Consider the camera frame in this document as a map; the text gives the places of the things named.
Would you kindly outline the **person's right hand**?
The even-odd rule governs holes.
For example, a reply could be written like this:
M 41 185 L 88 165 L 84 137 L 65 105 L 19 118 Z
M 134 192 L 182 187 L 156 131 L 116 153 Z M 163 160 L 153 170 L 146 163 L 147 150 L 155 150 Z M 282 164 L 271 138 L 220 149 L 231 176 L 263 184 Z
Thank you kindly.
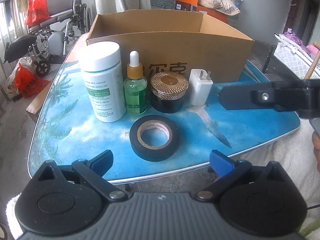
M 312 134 L 313 153 L 317 160 L 317 170 L 320 172 L 320 137 L 317 132 Z

